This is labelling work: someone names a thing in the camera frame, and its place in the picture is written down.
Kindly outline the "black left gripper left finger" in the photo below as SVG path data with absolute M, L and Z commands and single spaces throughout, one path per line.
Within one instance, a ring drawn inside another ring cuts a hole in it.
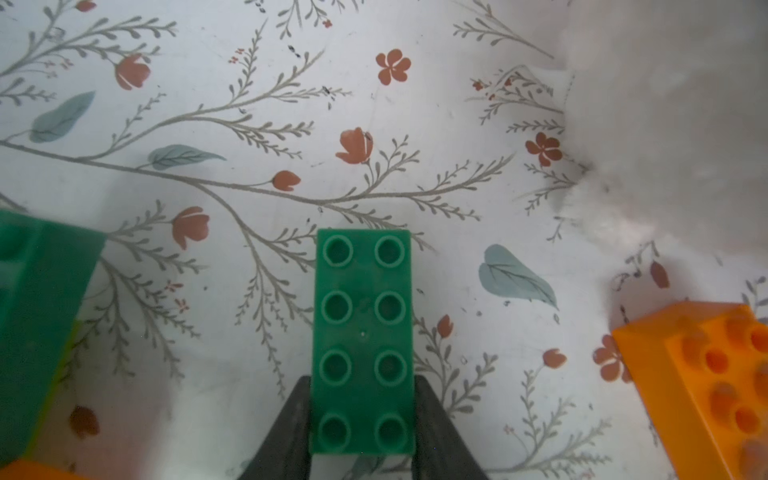
M 306 480 L 309 452 L 310 376 L 296 382 L 266 438 L 239 480 Z

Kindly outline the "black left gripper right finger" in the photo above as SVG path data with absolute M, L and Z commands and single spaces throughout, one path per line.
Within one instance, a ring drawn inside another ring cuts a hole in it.
M 428 380 L 416 375 L 413 480 L 488 480 Z

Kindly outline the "dark green lego brick back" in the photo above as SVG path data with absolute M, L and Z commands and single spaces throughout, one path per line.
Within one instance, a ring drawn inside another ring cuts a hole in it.
M 317 235 L 310 451 L 415 450 L 411 234 L 321 229 Z

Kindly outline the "dark green lego brick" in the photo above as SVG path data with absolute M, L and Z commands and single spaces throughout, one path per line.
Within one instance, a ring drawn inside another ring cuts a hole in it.
M 411 234 L 321 229 L 317 235 L 310 451 L 415 450 Z
M 1 213 L 1 463 L 35 438 L 105 234 Z

